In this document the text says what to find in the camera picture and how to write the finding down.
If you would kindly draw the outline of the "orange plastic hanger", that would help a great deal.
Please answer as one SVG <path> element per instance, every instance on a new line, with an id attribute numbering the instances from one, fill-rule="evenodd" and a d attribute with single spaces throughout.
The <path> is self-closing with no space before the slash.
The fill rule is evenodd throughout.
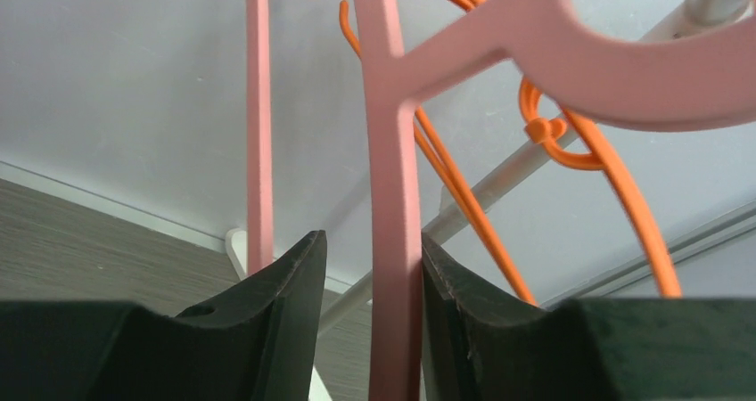
<path id="1" fill-rule="evenodd" d="M 645 198 L 617 152 L 596 123 L 563 105 L 559 106 L 563 113 L 561 118 L 542 118 L 538 114 L 541 95 L 532 82 L 522 79 L 518 100 L 530 140 L 564 167 L 600 171 L 606 176 L 645 251 L 660 295 L 680 298 L 681 286 L 666 243 Z"/>
<path id="2" fill-rule="evenodd" d="M 469 12 L 483 0 L 448 1 Z M 454 203 L 461 208 L 465 220 L 472 225 L 490 256 L 496 262 L 497 267 L 514 289 L 515 294 L 520 300 L 535 306 L 537 304 L 535 297 L 498 238 L 480 203 L 474 198 L 473 191 L 440 139 L 435 127 L 421 107 L 415 111 L 414 137 L 425 158 L 431 163 L 444 186 L 449 189 Z"/>

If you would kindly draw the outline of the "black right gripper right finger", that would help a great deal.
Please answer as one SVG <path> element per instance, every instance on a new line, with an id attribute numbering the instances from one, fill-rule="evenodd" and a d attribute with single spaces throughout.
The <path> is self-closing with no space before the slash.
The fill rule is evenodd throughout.
<path id="1" fill-rule="evenodd" d="M 752 400 L 753 299 L 521 301 L 422 238 L 430 400 Z"/>

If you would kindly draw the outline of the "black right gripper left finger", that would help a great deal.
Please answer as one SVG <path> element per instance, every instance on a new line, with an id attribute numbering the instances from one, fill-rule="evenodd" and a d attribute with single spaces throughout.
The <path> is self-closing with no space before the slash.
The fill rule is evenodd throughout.
<path id="1" fill-rule="evenodd" d="M 4 400 L 305 400 L 327 238 L 176 316 L 124 301 L 5 301 Z"/>

